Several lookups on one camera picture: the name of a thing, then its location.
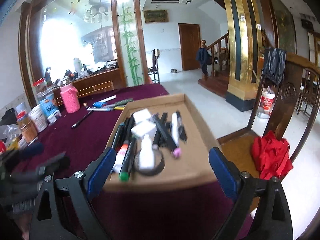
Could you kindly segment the teal-capped black marker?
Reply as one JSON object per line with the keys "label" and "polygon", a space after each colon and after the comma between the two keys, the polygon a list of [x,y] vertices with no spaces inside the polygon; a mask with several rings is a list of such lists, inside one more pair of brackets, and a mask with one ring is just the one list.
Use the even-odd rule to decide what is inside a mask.
{"label": "teal-capped black marker", "polygon": [[119,124],[119,126],[116,130],[116,133],[114,135],[112,145],[111,145],[111,148],[114,149],[116,152],[119,149],[119,145],[120,145],[121,139],[123,137],[124,131],[125,131],[125,123],[122,122]]}

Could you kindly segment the red-capped black marker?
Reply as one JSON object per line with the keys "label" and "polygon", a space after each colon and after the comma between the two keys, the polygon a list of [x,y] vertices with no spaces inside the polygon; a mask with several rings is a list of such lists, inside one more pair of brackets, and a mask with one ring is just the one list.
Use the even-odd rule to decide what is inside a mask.
{"label": "red-capped black marker", "polygon": [[113,171],[117,174],[119,174],[120,172],[121,165],[125,157],[125,153],[129,146],[130,139],[131,139],[131,129],[134,126],[135,121],[133,118],[129,118],[124,123],[125,123],[125,131],[121,139],[119,149],[116,152],[116,161],[113,165]]}

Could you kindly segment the white glue bottle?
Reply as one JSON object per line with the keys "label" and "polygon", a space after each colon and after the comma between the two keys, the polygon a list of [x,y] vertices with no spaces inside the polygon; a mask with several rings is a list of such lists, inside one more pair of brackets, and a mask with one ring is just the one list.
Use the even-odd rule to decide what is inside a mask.
{"label": "white glue bottle", "polygon": [[150,170],[155,166],[155,155],[153,153],[152,141],[149,135],[145,135],[141,142],[139,153],[139,168],[141,170]]}

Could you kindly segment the pink-capped black marker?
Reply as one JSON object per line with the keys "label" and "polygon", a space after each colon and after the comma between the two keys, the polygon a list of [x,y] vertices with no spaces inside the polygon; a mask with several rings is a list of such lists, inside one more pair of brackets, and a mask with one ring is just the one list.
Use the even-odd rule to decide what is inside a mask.
{"label": "pink-capped black marker", "polygon": [[164,140],[167,143],[168,149],[171,150],[172,155],[175,158],[179,158],[181,156],[181,149],[177,146],[176,142],[174,141],[173,137],[171,134],[168,132],[164,124],[161,122],[159,119],[158,115],[153,115],[152,116],[153,122],[156,124],[156,127],[160,134],[163,136]]}

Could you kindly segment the white USB charger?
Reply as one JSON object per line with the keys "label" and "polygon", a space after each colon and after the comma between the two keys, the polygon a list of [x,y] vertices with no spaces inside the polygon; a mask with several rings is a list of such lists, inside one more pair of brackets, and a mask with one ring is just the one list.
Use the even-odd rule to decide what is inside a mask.
{"label": "white USB charger", "polygon": [[154,138],[156,131],[156,124],[149,120],[144,120],[131,129],[131,133],[137,138],[144,138],[147,134],[150,138]]}

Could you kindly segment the white marker pen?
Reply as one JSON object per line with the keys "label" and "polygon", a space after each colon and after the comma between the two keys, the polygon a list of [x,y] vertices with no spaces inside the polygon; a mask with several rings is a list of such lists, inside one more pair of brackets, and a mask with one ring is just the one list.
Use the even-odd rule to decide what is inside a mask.
{"label": "white marker pen", "polygon": [[180,136],[178,131],[178,118],[176,112],[174,112],[171,116],[171,136],[176,146],[179,147]]}

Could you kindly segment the green-capped black marker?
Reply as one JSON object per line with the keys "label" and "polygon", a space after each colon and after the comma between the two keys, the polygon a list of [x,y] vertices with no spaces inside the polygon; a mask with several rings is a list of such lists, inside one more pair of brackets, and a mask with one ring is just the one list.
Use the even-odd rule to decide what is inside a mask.
{"label": "green-capped black marker", "polygon": [[133,168],[133,162],[137,152],[137,139],[132,137],[125,153],[123,163],[119,172],[120,181],[128,181]]}

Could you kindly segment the white plastic tub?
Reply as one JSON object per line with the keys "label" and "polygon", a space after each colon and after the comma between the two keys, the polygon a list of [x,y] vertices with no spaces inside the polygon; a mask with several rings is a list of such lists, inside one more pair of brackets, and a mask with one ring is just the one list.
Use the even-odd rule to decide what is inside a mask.
{"label": "white plastic tub", "polygon": [[48,121],[44,115],[41,105],[35,106],[29,113],[29,118],[33,121],[37,131],[40,133],[44,131],[48,126]]}

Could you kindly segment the black pen on table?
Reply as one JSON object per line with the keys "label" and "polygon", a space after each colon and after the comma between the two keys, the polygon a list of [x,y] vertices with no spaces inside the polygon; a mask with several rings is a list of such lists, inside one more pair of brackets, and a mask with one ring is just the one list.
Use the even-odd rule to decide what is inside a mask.
{"label": "black pen on table", "polygon": [[79,127],[80,124],[81,124],[86,118],[88,118],[92,113],[93,113],[93,111],[89,111],[85,116],[83,116],[79,121],[77,121],[77,122],[72,126],[72,129],[75,129],[75,128]]}

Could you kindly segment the red cloth on chair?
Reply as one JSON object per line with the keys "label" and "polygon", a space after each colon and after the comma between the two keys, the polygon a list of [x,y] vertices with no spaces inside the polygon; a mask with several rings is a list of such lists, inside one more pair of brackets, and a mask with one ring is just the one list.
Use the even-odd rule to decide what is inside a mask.
{"label": "red cloth on chair", "polygon": [[289,149],[288,141],[284,138],[278,140],[272,131],[268,131],[263,137],[256,137],[251,147],[251,156],[259,178],[283,179],[293,169]]}

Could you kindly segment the blue printed box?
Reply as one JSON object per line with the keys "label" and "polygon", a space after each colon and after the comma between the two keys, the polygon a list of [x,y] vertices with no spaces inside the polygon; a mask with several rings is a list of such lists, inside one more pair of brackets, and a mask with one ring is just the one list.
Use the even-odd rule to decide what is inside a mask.
{"label": "blue printed box", "polygon": [[37,98],[46,117],[52,115],[58,110],[52,89],[47,89],[44,92],[37,93]]}

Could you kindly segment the maroon velvet tablecloth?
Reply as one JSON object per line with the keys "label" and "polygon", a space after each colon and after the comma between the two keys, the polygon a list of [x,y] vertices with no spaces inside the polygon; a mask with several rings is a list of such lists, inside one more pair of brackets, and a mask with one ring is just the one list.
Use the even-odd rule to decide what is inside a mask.
{"label": "maroon velvet tablecloth", "polygon": [[228,199],[212,168],[218,145],[185,94],[129,103],[122,114],[149,108],[180,111],[188,140],[182,155],[163,150],[164,168],[155,176],[131,174],[121,182],[112,168],[116,151],[107,146],[82,176],[42,184],[31,219],[30,239],[239,239],[247,235],[248,207]]}

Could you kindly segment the wooden chair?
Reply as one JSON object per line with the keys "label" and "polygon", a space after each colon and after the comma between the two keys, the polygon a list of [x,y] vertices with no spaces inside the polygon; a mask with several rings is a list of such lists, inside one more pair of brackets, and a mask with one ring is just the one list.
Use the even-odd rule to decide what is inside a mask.
{"label": "wooden chair", "polygon": [[[223,155],[228,161],[233,162],[239,171],[247,171],[252,177],[259,178],[259,172],[256,170],[251,156],[251,147],[253,140],[260,136],[253,131],[252,127],[260,106],[261,94],[265,85],[275,85],[276,97],[274,98],[272,112],[268,119],[263,136],[265,136],[268,131],[272,131],[276,138],[280,140],[284,138],[284,133],[293,116],[304,72],[309,72],[315,77],[319,77],[319,68],[304,57],[288,53],[278,48],[269,48],[264,50],[264,65],[259,82],[257,97],[247,126],[218,139]],[[316,102],[304,133],[293,154],[289,154],[292,164],[300,153],[311,132],[318,109],[319,94],[317,93]],[[249,212],[258,206],[258,202],[258,198],[253,200],[253,203],[249,208]]]}

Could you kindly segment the pink knitted jar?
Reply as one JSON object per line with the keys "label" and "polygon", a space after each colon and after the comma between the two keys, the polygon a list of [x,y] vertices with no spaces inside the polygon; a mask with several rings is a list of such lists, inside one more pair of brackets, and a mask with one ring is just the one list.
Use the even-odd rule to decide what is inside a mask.
{"label": "pink knitted jar", "polygon": [[68,113],[74,113],[80,109],[78,90],[73,86],[72,83],[62,86],[60,88],[60,95]]}

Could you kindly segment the blue and white eraser pen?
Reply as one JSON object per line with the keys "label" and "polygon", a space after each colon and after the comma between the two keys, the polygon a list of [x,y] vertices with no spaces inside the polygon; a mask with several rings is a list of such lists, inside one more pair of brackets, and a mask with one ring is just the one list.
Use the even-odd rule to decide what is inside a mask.
{"label": "blue and white eraser pen", "polygon": [[93,107],[96,107],[96,108],[104,107],[104,106],[107,105],[107,103],[108,103],[109,101],[115,99],[116,97],[117,97],[116,95],[110,96],[110,97],[108,97],[108,98],[105,98],[105,99],[103,99],[103,100],[100,100],[100,101],[98,101],[98,102],[93,103],[92,106],[93,106]]}

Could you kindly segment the green pen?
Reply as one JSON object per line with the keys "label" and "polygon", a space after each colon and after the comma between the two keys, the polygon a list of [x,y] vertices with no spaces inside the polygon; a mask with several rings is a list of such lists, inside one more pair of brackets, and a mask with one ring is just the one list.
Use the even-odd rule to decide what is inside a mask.
{"label": "green pen", "polygon": [[129,99],[118,101],[118,102],[110,104],[110,105],[103,105],[103,108],[112,108],[112,107],[117,107],[117,106],[124,106],[127,103],[132,102],[132,101],[133,101],[133,98],[129,98]]}

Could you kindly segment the white paint bucket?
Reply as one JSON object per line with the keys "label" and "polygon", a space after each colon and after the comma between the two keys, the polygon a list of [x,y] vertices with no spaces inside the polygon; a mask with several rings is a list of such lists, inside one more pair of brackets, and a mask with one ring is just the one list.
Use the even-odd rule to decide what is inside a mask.
{"label": "white paint bucket", "polygon": [[271,87],[263,89],[263,92],[261,94],[260,106],[266,114],[271,114],[275,97],[276,94]]}

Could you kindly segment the wooden sideboard cabinet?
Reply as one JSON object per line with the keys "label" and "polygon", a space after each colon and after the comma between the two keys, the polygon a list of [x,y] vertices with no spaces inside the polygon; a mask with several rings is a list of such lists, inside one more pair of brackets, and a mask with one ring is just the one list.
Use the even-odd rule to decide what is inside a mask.
{"label": "wooden sideboard cabinet", "polygon": [[77,79],[69,84],[71,83],[78,90],[78,98],[126,87],[124,75],[119,68]]}

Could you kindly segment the cardboard tray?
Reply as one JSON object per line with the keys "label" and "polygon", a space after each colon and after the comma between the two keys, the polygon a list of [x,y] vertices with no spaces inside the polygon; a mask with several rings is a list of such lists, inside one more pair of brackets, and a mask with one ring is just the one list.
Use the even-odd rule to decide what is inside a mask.
{"label": "cardboard tray", "polygon": [[171,121],[174,112],[179,111],[181,123],[187,136],[180,141],[181,156],[174,158],[164,139],[160,140],[164,168],[154,176],[144,176],[133,171],[127,182],[121,182],[116,173],[109,175],[103,190],[106,192],[160,192],[188,189],[216,181],[216,176],[209,164],[209,151],[219,146],[203,116],[186,94],[171,94],[133,101],[127,104],[120,114],[107,142],[108,146],[116,134],[121,122],[131,114],[148,109],[152,114],[168,114]]}

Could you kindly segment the wooden door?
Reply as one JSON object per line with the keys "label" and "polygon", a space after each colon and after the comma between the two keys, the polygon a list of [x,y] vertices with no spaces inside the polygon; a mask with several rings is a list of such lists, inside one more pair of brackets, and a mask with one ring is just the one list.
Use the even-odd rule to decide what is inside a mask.
{"label": "wooden door", "polygon": [[178,28],[180,35],[182,70],[189,71],[199,69],[200,63],[196,60],[196,54],[201,43],[200,25],[179,23]]}

